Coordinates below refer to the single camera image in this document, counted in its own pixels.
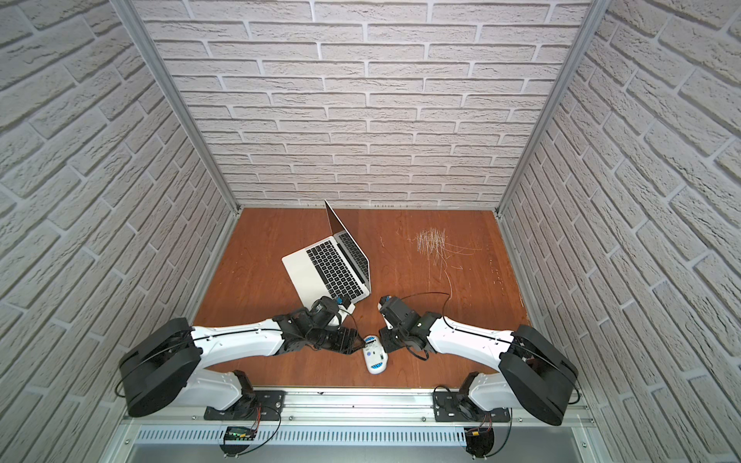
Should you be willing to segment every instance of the laptop keyboard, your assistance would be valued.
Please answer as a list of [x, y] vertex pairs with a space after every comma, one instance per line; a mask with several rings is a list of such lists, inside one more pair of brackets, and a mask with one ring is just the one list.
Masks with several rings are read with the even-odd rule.
[[366, 279], [370, 279], [368, 276], [368, 260], [360, 252], [360, 248], [355, 244], [353, 239], [347, 233], [340, 233], [339, 239], [345, 245], [345, 248], [350, 251], [355, 262], [360, 266], [360, 271], [363, 272]]
[[323, 242], [306, 250], [319, 276], [327, 285], [332, 299], [341, 297], [353, 300], [363, 294], [355, 282], [350, 269], [342, 261], [339, 252], [331, 242]]

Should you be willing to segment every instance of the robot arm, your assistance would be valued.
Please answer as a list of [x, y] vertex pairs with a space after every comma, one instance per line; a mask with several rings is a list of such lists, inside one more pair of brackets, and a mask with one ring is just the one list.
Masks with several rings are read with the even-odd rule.
[[296, 352], [307, 345], [352, 354], [364, 343], [357, 330], [342, 323], [355, 307], [339, 303], [322, 297], [311, 309], [232, 327], [191, 327], [185, 319], [170, 320], [119, 362], [129, 415], [146, 416], [169, 404], [206, 406], [207, 414], [216, 418], [251, 413], [255, 393], [243, 372], [205, 368], [242, 357]]
[[562, 423], [579, 372], [534, 328], [520, 325], [517, 331], [495, 331], [455, 322], [439, 313], [419, 316], [392, 296], [381, 298], [379, 311], [386, 321], [386, 328], [379, 332], [386, 353], [402, 347], [427, 357], [451, 353], [499, 371], [472, 373], [466, 378], [457, 394], [464, 415], [473, 418], [482, 411], [519, 404], [543, 422]]

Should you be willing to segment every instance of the brick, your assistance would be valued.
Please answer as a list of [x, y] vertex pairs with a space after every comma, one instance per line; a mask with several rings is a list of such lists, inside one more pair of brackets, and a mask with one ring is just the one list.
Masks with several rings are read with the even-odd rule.
[[216, 130], [276, 130], [275, 121], [245, 121], [241, 119], [205, 119], [198, 121], [198, 127], [204, 131]]
[[496, 144], [499, 135], [491, 134], [460, 134], [460, 133], [418, 133], [417, 143], [443, 144]]
[[264, 61], [265, 74], [274, 76], [358, 76], [363, 77], [365, 67], [352, 61]]
[[618, 0], [608, 11], [649, 37], [655, 36], [669, 19], [669, 15], [645, 1]]
[[228, 60], [228, 59], [168, 59], [167, 69], [170, 74], [178, 75], [199, 75], [206, 74], [213, 76], [215, 74], [253, 74], [259, 75], [256, 61]]
[[254, 40], [268, 41], [363, 41], [360, 24], [281, 24], [250, 21]]
[[459, 133], [519, 133], [528, 135], [533, 130], [532, 124], [515, 124], [513, 122], [461, 122]]
[[515, 93], [522, 88], [520, 80], [427, 79], [425, 92], [439, 93]]
[[715, 162], [726, 170], [737, 180], [741, 181], [741, 143], [735, 141], [731, 143], [718, 157]]
[[126, 150], [119, 148], [104, 159], [80, 188], [59, 203], [59, 206], [49, 215], [49, 220], [65, 230], [72, 227], [130, 158]]
[[702, 163], [694, 150], [662, 124], [655, 124], [645, 140], [731, 222], [736, 226], [741, 224], [741, 187], [738, 184]]
[[34, 27], [44, 29], [100, 3], [100, 0], [30, 0], [19, 6]]
[[674, 86], [692, 69], [688, 62], [666, 53], [661, 47], [637, 35], [626, 27], [618, 29], [612, 44], [620, 51], [654, 74]]
[[421, 79], [324, 79], [327, 91], [421, 92]]
[[15, 8], [0, 10], [0, 45], [22, 39], [31, 34], [32, 31], [23, 22], [23, 16], [19, 10]]
[[473, 77], [491, 79], [555, 79], [561, 67], [535, 63], [476, 63]]
[[509, 110], [469, 110], [448, 108], [424, 108], [420, 119], [437, 121], [491, 121], [504, 122], [509, 116]]
[[329, 154], [329, 153], [367, 154], [368, 153], [368, 148], [364, 144], [287, 144], [286, 148], [288, 149], [289, 153], [301, 153], [301, 154]]
[[689, 188], [680, 191], [669, 204], [736, 271], [741, 270], [741, 251], [732, 245], [741, 235], [736, 228], [722, 220]]
[[208, 58], [206, 46], [200, 41], [165, 41], [155, 42], [160, 56], [168, 58]]
[[209, 42], [215, 58], [316, 59], [316, 44], [277, 42]]
[[185, 5], [179, 0], [134, 0], [136, 11], [143, 19], [187, 19]]
[[371, 77], [467, 77], [468, 63], [368, 63]]
[[622, 159], [623, 155], [615, 144], [595, 126], [586, 111], [581, 106], [576, 106], [571, 113], [571, 120], [586, 135], [595, 152], [601, 155], [609, 168], [615, 167]]
[[473, 42], [476, 37], [475, 26], [437, 26], [424, 25], [397, 25], [397, 24], [369, 24], [369, 41], [392, 42], [426, 42], [439, 41], [445, 37], [447, 42]]
[[677, 177], [672, 175], [656, 155], [638, 142], [630, 129], [616, 117], [610, 116], [607, 120], [605, 132], [661, 194], [668, 195], [677, 187], [679, 184]]
[[297, 143], [297, 142], [327, 142], [329, 135], [327, 133], [260, 133], [244, 132], [246, 141], [254, 143]]
[[586, 4], [558, 4], [551, 14], [551, 24], [581, 24]]
[[608, 106], [617, 114], [621, 115], [624, 120], [636, 132], [641, 133], [648, 127], [648, 123], [653, 120], [653, 116], [637, 101], [629, 95], [623, 93], [614, 82], [607, 77], [601, 70], [595, 71], [589, 81], [592, 87], [608, 104]]
[[273, 103], [279, 106], [365, 106], [365, 94], [273, 93]]
[[371, 132], [453, 132], [453, 122], [371, 121]]
[[409, 144], [414, 135], [410, 133], [333, 133], [333, 143], [400, 143]]
[[426, 176], [426, 175], [415, 175], [412, 176], [411, 183], [423, 183], [423, 184], [433, 184], [433, 183], [460, 183], [460, 184], [483, 184], [484, 183], [484, 175], [479, 174], [478, 176]]
[[433, 22], [477, 22], [540, 24], [548, 13], [547, 5], [535, 4], [435, 4]]
[[587, 56], [620, 84], [626, 84], [633, 75], [633, 65], [629, 64], [620, 53], [600, 40], [593, 40], [589, 44]]
[[104, 3], [87, 11], [83, 17], [95, 35], [100, 36], [121, 24], [119, 15], [110, 3]]
[[423, 144], [372, 144], [370, 154], [406, 154], [406, 155], [428, 155], [428, 154], [450, 154], [449, 146], [423, 145]]
[[425, 95], [414, 93], [371, 93], [372, 106], [447, 106], [458, 107], [461, 103], [460, 95]]
[[329, 108], [329, 118], [414, 120], [416, 118], [416, 109], [398, 107], [331, 107]]
[[677, 0], [657, 0], [657, 3], [691, 18], [712, 24], [716, 28], [723, 26], [736, 10], [736, 5], [734, 3], [722, 0], [687, 2]]
[[365, 121], [281, 121], [290, 132], [365, 132]]
[[82, 19], [73, 19], [0, 52], [4, 63], [0, 70], [0, 90], [47, 67], [93, 40], [93, 34]]
[[537, 44], [571, 44], [574, 41], [576, 26], [517, 26], [484, 25], [481, 30], [480, 42], [501, 43], [537, 43]]
[[533, 54], [535, 46], [527, 45], [432, 44], [428, 58], [451, 61], [521, 62], [530, 61]]
[[574, 178], [571, 178], [566, 182], [566, 188], [573, 196], [579, 209], [582, 211], [582, 215], [592, 227], [594, 234], [602, 244], [602, 249], [606, 253], [610, 252], [615, 246], [617, 246], [617, 242], [605, 221], [602, 220], [602, 217], [599, 215], [595, 206], [589, 201], [584, 194], [584, 190], [582, 190]]
[[155, 107], [157, 107], [164, 97], [165, 95], [162, 94], [159, 85], [155, 82], [142, 94], [142, 96], [139, 97], [137, 101], [144, 111], [149, 114]]
[[741, 349], [739, 328], [723, 305], [708, 293], [694, 273], [682, 264], [675, 251], [668, 247], [668, 243], [659, 240], [658, 230], [652, 223], [649, 222], [638, 230], [638, 238], [659, 262], [678, 291], [697, 311], [697, 315], [707, 324], [708, 329], [717, 336], [720, 344], [732, 355], [736, 355]]
[[196, 19], [250, 21], [311, 21], [309, 5], [300, 1], [192, 1]]
[[[404, 191], [428, 191], [436, 192], [440, 191], [440, 185], [422, 185], [422, 184], [405, 184], [403, 187]], [[385, 192], [399, 192], [398, 184], [384, 184], [374, 183], [370, 185], [370, 191], [385, 191]]]
[[215, 76], [203, 76], [203, 77], [192, 77], [192, 76], [175, 76], [173, 77], [175, 84], [178, 86], [178, 90], [214, 90], [220, 91], [222, 85]]
[[252, 106], [269, 105], [266, 93], [238, 92], [182, 92], [183, 99], [192, 104], [242, 104]]
[[108, 156], [108, 154], [118, 147], [119, 143], [126, 138], [129, 132], [142, 119], [141, 111], [136, 107], [130, 107], [74, 155], [69, 160], [70, 165], [80, 173], [86, 175], [100, 159]]
[[242, 143], [242, 137], [237, 132], [202, 132], [208, 143]]
[[688, 55], [733, 83], [741, 83], [738, 56], [741, 45], [733, 39], [716, 36], [715, 31], [674, 17], [659, 37], [661, 43]]
[[415, 165], [458, 165], [458, 166], [488, 166], [491, 159], [488, 156], [415, 156]]
[[594, 151], [587, 151], [583, 161], [594, 175], [594, 178], [599, 182], [602, 191], [616, 205], [618, 213], [631, 228], [636, 227], [645, 216], [625, 187], [613, 177], [610, 170], [597, 157]]
[[427, 5], [424, 3], [374, 4], [325, 3], [314, 4], [317, 21], [357, 22], [425, 22]]
[[443, 175], [447, 170], [448, 168], [446, 166], [370, 166], [370, 173], [372, 174]]
[[103, 127], [102, 117], [96, 113], [87, 114], [8, 173], [2, 183], [15, 194], [27, 196]]
[[418, 44], [322, 44], [322, 59], [412, 61], [424, 58], [425, 46]]
[[664, 308], [677, 320], [677, 326], [682, 330], [687, 341], [695, 349], [728, 400], [737, 407], [741, 403], [741, 394], [739, 394], [741, 381], [737, 374], [737, 367], [728, 364], [724, 357], [725, 353], [718, 348], [714, 336], [702, 325], [698, 313], [687, 307], [684, 300], [679, 297], [677, 289], [669, 282], [664, 282], [657, 286], [654, 292]]
[[731, 103], [741, 98], [738, 89], [696, 70], [680, 89], [681, 94], [715, 116], [720, 124], [733, 130], [741, 125], [741, 111]]
[[539, 63], [561, 63], [566, 59], [569, 48], [562, 45], [543, 45], [538, 50], [535, 61]]
[[111, 62], [120, 52], [131, 45], [131, 38], [123, 27], [108, 34], [76, 52], [64, 66], [77, 81], [86, 79], [98, 69]]
[[714, 253], [698, 262], [695, 270], [713, 289], [718, 299], [738, 317], [741, 313], [741, 279], [734, 271]]
[[540, 110], [545, 103], [544, 96], [531, 95], [472, 95], [466, 96], [464, 107], [522, 108]]
[[689, 380], [694, 392], [702, 403], [708, 408], [710, 414], [725, 434], [725, 438], [735, 453], [741, 452], [741, 430], [739, 430], [738, 412], [728, 403], [722, 395], [715, 381], [709, 376], [700, 376]]
[[125, 111], [134, 100], [142, 96], [152, 83], [154, 83], [154, 77], [146, 67], [143, 67], [106, 97], [98, 107], [104, 116], [113, 120]]

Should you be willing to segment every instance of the black mounting plate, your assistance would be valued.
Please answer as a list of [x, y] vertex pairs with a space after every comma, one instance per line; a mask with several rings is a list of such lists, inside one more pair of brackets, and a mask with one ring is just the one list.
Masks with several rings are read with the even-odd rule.
[[280, 412], [283, 408], [284, 390], [256, 390], [254, 392], [257, 404], [254, 405], [248, 414], [240, 413], [240, 410], [232, 410], [234, 406], [224, 411], [216, 410], [212, 407], [206, 407], [206, 413], [203, 419], [208, 421], [254, 421], [257, 418], [258, 405], [262, 407], [262, 421], [277, 422]]
[[[446, 390], [432, 393], [432, 402], [435, 410], [435, 421], [439, 423], [450, 422], [471, 422], [466, 418], [458, 407], [454, 404], [455, 393], [449, 393]], [[484, 412], [477, 413], [475, 421], [484, 420]], [[508, 423], [510, 421], [509, 409], [495, 408], [491, 411], [491, 421], [493, 423]]]

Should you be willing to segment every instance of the laptop screen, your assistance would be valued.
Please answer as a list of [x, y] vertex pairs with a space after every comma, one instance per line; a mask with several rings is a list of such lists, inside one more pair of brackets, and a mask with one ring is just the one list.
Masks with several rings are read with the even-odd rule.
[[329, 203], [325, 201], [327, 208], [327, 217], [329, 218], [329, 225], [332, 229], [332, 236], [337, 240], [340, 250], [345, 254], [345, 258], [350, 262], [350, 266], [358, 276], [360, 281], [365, 283], [368, 290], [371, 290], [371, 269], [368, 262], [368, 257], [360, 249], [355, 239], [352, 237], [348, 229], [339, 220], [337, 214], [334, 213]]

